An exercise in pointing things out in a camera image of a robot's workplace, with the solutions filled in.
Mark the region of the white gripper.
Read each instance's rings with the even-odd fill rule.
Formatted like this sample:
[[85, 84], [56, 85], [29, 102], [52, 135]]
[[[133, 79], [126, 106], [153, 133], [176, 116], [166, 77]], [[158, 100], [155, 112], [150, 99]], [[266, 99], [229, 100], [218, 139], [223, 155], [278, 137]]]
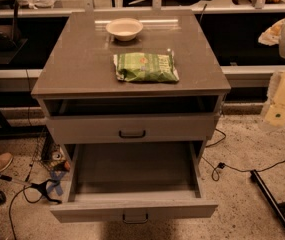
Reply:
[[270, 79], [267, 101], [262, 111], [263, 128], [279, 128], [285, 125], [285, 71], [275, 72]]

